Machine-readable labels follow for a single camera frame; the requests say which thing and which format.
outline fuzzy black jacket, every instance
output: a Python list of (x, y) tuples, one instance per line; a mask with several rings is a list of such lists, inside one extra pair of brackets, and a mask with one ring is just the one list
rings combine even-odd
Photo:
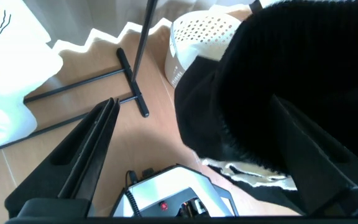
[(181, 78), (181, 138), (200, 157), (291, 174), (274, 141), (273, 95), (358, 156), (358, 1), (282, 2), (248, 17), (219, 62), (198, 57)]

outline wooden floor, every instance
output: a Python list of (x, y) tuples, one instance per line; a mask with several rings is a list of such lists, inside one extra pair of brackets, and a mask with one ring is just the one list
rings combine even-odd
[[(192, 150), (181, 142), (173, 107), (173, 88), (163, 74), (168, 49), (169, 29), (160, 28), (151, 35), (140, 66), (138, 84), (150, 110), (143, 118), (135, 101), (121, 105), (118, 121), (93, 203), (97, 216), (106, 216), (124, 186), (127, 170), (140, 173), (179, 163), (201, 171), (211, 180), (231, 191), (241, 215), (296, 215), (277, 205), (259, 202), (230, 182), (202, 166)], [(61, 52), (63, 68), (31, 95), (68, 85), (120, 67), (116, 49), (122, 47), (131, 65), (139, 42), (135, 32), (124, 36), (119, 44), (96, 41), (86, 53)], [(89, 111), (109, 97), (130, 95), (124, 74), (74, 88), (28, 104), (39, 129)], [(78, 124), (68, 124), (19, 144), (0, 150), (0, 223), (7, 220), (4, 199), (17, 187), (55, 146)]]

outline white basket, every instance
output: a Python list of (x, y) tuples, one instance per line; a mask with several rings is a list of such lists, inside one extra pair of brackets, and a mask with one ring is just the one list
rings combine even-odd
[(171, 26), (165, 75), (173, 87), (197, 55), (220, 60), (240, 21), (211, 11), (189, 12)]

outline sheer curtain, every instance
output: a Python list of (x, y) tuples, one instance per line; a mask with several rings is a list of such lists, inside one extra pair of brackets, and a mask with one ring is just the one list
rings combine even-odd
[[(274, 0), (261, 0), (262, 5)], [(53, 47), (57, 40), (84, 45), (92, 28), (117, 37), (127, 22), (143, 24), (146, 0), (24, 0), (44, 26)], [(254, 0), (159, 0), (152, 26), (161, 18), (174, 21), (181, 15), (208, 10), (212, 5), (250, 4)]]

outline black cable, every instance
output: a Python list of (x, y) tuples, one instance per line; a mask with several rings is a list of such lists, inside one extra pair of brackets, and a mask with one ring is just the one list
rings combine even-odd
[(134, 198), (134, 196), (132, 195), (132, 193), (128, 190), (128, 174), (130, 174), (131, 172), (133, 172), (133, 170), (129, 170), (127, 171), (127, 173), (125, 174), (125, 195), (128, 198), (128, 201), (134, 211), (134, 216), (136, 217), (142, 217), (142, 215), (140, 214), (139, 208), (137, 207), (136, 204), (136, 200)]

